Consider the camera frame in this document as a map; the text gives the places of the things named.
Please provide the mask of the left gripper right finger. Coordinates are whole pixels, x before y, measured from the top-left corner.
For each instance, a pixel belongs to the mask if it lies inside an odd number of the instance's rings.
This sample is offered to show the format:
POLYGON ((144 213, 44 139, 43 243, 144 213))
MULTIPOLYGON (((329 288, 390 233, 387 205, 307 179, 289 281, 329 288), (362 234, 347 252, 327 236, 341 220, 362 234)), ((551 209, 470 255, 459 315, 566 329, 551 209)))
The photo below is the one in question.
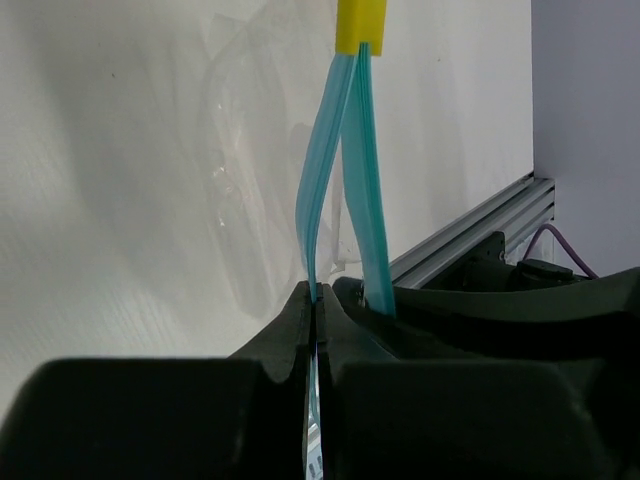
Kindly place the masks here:
POLYGON ((328 478, 638 477, 639 364, 400 360, 351 321, 328 333, 328 478))

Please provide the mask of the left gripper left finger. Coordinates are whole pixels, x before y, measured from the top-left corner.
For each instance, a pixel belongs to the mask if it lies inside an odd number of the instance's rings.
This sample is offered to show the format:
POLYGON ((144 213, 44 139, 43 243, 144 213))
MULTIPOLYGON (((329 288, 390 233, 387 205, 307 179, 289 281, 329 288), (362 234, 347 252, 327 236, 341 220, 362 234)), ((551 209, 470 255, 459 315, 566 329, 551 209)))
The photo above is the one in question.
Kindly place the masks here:
POLYGON ((1 428, 5 479, 301 479, 312 307, 227 358, 66 358, 36 369, 1 428))

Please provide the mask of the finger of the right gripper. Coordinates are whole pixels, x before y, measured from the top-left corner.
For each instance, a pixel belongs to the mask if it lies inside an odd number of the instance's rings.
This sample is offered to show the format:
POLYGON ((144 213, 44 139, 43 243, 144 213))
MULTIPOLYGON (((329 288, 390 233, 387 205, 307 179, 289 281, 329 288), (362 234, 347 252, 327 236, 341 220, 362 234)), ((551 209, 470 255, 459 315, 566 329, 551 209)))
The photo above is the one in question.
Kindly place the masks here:
POLYGON ((639 271, 516 292, 394 290, 395 316, 362 303, 362 283, 333 291, 347 314, 400 360, 639 360, 639 271))

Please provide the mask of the clear zip top bag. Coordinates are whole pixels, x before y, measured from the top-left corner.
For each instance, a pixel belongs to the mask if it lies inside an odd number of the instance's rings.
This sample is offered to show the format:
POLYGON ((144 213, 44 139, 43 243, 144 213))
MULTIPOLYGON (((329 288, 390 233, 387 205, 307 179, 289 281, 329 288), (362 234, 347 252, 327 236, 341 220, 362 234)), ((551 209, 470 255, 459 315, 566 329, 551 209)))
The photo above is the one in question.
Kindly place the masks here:
POLYGON ((333 290, 320 283, 316 266, 322 210, 335 170, 342 173, 338 199, 352 221, 364 274, 366 304, 394 316, 383 218, 373 106, 371 61, 382 52, 386 5, 341 1, 335 54, 311 128, 296 194, 290 235, 297 241, 307 278, 281 313, 229 359, 218 361, 216 381, 231 390, 217 406, 221 427, 212 437, 217 479, 249 479, 267 473, 300 479, 307 460, 305 435, 316 424, 329 441, 332 410, 328 333, 338 325, 360 330, 333 290))

